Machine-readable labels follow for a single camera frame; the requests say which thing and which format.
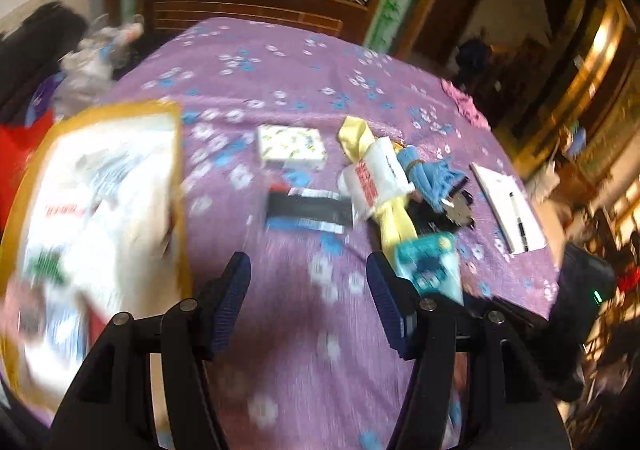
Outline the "yellow taped cardboard box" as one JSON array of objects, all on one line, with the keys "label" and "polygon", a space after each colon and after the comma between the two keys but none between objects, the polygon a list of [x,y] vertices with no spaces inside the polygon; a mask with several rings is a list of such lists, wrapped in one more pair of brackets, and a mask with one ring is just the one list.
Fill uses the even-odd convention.
[{"label": "yellow taped cardboard box", "polygon": [[181,127],[174,102],[93,106],[29,159],[1,240],[1,377],[41,423],[108,320],[190,292]]}]

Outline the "pink cloth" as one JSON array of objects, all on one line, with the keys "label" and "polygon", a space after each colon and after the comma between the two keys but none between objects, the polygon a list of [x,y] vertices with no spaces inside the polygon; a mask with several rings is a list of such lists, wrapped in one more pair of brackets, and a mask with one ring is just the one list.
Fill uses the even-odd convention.
[{"label": "pink cloth", "polygon": [[442,86],[442,91],[454,101],[458,112],[469,121],[473,127],[487,131],[491,130],[488,120],[477,110],[471,95],[458,89],[450,80],[442,79],[440,80],[440,85]]}]

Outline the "teal tissue pack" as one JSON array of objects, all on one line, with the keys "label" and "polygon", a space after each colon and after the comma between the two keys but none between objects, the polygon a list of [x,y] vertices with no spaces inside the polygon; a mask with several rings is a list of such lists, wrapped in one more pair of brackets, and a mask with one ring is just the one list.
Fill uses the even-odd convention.
[{"label": "teal tissue pack", "polygon": [[397,244],[392,267],[421,298],[439,294],[462,305],[460,258],[451,233],[431,233]]}]

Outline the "yellow cloth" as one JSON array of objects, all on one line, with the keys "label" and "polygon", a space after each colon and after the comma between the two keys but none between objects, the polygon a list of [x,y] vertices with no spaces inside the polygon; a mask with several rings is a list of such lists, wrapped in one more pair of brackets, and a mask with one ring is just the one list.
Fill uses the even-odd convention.
[{"label": "yellow cloth", "polygon": [[[369,125],[363,119],[354,116],[345,118],[341,129],[338,130],[337,138],[350,164],[360,161],[370,145],[375,140],[380,139],[373,136]],[[393,141],[392,143],[397,154],[398,145]],[[394,248],[397,244],[411,241],[418,237],[416,228],[407,211],[410,194],[405,197],[391,199],[378,207],[369,218],[378,224],[381,249],[390,263],[393,261]]]}]

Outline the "lemon print tissue pack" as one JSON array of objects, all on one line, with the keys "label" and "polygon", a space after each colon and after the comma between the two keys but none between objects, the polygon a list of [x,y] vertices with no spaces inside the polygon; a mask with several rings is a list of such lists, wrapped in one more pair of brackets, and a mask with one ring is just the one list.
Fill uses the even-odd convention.
[{"label": "lemon print tissue pack", "polygon": [[322,169],[328,158],[320,131],[314,128],[260,125],[257,147],[264,166]]}]

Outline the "purple floral tablecloth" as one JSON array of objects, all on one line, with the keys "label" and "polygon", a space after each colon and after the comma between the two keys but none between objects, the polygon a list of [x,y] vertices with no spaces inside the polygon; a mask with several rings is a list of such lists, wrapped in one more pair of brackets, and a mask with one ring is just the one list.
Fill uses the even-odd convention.
[{"label": "purple floral tablecloth", "polygon": [[[388,346],[366,282],[376,231],[342,235],[264,225],[274,184],[334,190],[347,157],[344,119],[412,145],[428,161],[512,173],[496,137],[473,127],[438,77],[325,35],[212,18],[161,46],[102,96],[105,104],[182,108],[186,248],[195,285],[235,251],[252,280],[209,381],[235,449],[383,448],[411,366]],[[314,128],[322,169],[264,166],[260,125]]]}]

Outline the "clear plastic bag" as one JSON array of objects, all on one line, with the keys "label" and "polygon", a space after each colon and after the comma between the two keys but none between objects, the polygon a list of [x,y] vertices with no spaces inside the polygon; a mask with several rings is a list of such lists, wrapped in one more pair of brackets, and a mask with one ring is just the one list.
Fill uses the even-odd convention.
[{"label": "clear plastic bag", "polygon": [[144,18],[134,14],[120,26],[103,14],[89,26],[76,48],[58,62],[63,79],[52,96],[55,121],[70,118],[100,104],[114,84],[114,72],[124,67],[132,44],[144,33]]}]

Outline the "black wallet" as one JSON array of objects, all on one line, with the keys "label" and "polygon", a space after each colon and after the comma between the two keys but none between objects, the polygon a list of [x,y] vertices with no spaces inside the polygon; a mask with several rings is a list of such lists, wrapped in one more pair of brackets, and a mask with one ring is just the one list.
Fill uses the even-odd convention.
[{"label": "black wallet", "polygon": [[354,225],[352,200],[326,190],[270,190],[265,213],[267,228],[344,234]]}]

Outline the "red gift bag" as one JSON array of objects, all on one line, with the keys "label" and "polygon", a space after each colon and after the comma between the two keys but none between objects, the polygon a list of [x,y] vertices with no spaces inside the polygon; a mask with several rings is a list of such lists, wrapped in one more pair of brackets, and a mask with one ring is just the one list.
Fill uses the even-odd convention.
[{"label": "red gift bag", "polygon": [[53,110],[47,110],[30,127],[2,125],[0,129],[0,220],[4,230],[15,194],[32,153],[53,125]]}]

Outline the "wooden cabinet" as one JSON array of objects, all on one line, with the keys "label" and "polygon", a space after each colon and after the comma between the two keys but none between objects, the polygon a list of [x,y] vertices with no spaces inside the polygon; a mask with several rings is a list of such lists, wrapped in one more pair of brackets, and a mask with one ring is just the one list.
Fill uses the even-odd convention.
[{"label": "wooden cabinet", "polygon": [[178,32],[212,17],[254,20],[363,43],[368,9],[346,0],[137,0],[152,32]]}]

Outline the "white notebook with pen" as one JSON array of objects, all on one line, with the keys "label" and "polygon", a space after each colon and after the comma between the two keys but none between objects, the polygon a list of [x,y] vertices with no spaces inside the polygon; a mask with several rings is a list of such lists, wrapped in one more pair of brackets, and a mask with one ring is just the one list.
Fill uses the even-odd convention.
[{"label": "white notebook with pen", "polygon": [[547,246],[536,215],[516,180],[477,163],[470,165],[480,184],[512,255],[539,251]]}]

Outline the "white plastic mailer bag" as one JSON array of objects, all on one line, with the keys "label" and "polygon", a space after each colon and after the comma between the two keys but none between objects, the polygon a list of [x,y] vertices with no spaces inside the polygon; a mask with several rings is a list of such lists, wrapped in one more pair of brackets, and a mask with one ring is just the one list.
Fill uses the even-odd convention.
[{"label": "white plastic mailer bag", "polygon": [[151,317],[177,303],[177,132],[174,118],[155,114],[56,139],[24,222],[21,275],[70,288],[104,319]]}]

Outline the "blue towel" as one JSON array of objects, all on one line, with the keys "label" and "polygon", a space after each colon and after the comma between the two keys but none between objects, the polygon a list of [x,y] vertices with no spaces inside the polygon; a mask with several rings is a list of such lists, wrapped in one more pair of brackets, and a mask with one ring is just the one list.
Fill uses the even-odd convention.
[{"label": "blue towel", "polygon": [[445,202],[449,201],[450,195],[463,188],[469,180],[463,171],[451,168],[445,159],[424,161],[412,145],[401,149],[396,156],[416,191],[439,214],[445,210]]}]

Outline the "white towel red print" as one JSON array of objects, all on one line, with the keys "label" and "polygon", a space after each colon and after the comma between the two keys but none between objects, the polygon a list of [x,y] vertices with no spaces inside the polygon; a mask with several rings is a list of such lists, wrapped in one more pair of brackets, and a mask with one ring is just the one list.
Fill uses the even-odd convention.
[{"label": "white towel red print", "polygon": [[337,188],[352,200],[356,222],[366,221],[381,205],[396,197],[405,197],[416,189],[387,137],[375,140],[360,161],[340,173]]}]

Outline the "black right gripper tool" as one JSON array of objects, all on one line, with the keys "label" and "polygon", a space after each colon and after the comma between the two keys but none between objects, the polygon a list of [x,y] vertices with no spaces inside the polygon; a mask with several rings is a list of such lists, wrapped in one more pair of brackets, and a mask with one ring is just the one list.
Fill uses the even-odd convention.
[{"label": "black right gripper tool", "polygon": [[555,399],[573,402],[585,387],[582,358],[602,303],[613,298],[613,267],[581,247],[567,243],[558,277],[558,294],[549,317],[500,297],[463,296],[473,313],[498,311],[515,329]]}]

